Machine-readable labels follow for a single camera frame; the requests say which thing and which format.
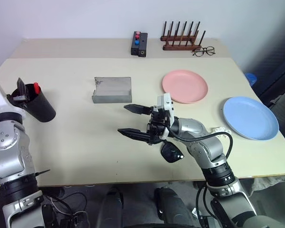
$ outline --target white table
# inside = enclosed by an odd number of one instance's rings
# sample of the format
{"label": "white table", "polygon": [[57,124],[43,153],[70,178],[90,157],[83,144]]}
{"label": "white table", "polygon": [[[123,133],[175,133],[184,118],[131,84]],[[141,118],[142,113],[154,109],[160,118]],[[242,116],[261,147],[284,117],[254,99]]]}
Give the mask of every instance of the white table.
{"label": "white table", "polygon": [[[167,163],[161,145],[149,146],[117,132],[118,128],[145,131],[149,116],[132,114],[125,104],[93,104],[96,76],[130,76],[133,103],[152,106],[162,95],[162,78],[175,69],[200,74],[208,83],[207,96],[194,104],[174,102],[175,115],[201,121],[210,131],[228,128],[222,116],[224,102],[233,96],[258,100],[248,81],[229,57],[209,58],[95,58],[13,56],[0,67],[6,93],[25,83],[39,82],[57,112],[54,120],[40,123],[28,115],[23,125],[30,137],[40,186],[85,185],[115,182],[188,181],[204,179],[185,146],[174,142],[185,158]],[[240,178],[285,174],[285,138],[253,141],[232,131],[234,146],[228,162]],[[220,138],[224,149],[228,138]]]}

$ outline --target white wall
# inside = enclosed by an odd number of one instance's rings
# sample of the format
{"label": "white wall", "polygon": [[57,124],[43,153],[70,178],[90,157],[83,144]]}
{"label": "white wall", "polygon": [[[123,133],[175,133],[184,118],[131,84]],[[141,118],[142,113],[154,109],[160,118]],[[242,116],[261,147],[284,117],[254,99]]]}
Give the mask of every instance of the white wall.
{"label": "white wall", "polygon": [[0,0],[0,64],[22,38],[159,38],[165,20],[200,20],[245,71],[283,38],[285,0]]}

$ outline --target blue container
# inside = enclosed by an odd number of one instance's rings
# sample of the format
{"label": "blue container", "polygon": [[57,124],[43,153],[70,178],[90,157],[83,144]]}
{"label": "blue container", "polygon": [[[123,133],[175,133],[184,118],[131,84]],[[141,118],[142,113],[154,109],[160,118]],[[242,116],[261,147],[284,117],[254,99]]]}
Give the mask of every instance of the blue container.
{"label": "blue container", "polygon": [[244,75],[247,78],[250,86],[253,86],[253,84],[257,81],[257,76],[252,73],[245,73]]}

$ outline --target eyeglasses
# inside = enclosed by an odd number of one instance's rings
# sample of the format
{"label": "eyeglasses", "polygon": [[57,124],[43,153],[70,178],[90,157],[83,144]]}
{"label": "eyeglasses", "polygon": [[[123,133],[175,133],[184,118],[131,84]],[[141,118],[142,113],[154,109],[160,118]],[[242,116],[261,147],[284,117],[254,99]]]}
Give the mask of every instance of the eyeglasses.
{"label": "eyeglasses", "polygon": [[215,54],[214,47],[212,47],[212,46],[202,47],[201,49],[200,50],[194,50],[193,55],[196,55],[197,57],[201,57],[202,55],[204,55],[205,52],[210,56]]}

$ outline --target pink plate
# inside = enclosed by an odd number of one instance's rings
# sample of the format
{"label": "pink plate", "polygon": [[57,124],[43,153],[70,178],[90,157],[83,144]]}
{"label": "pink plate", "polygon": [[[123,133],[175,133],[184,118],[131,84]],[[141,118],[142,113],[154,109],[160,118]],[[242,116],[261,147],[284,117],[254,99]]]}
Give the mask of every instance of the pink plate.
{"label": "pink plate", "polygon": [[197,102],[208,92],[205,80],[189,70],[169,72],[162,80],[162,87],[166,93],[170,93],[172,100],[184,104]]}

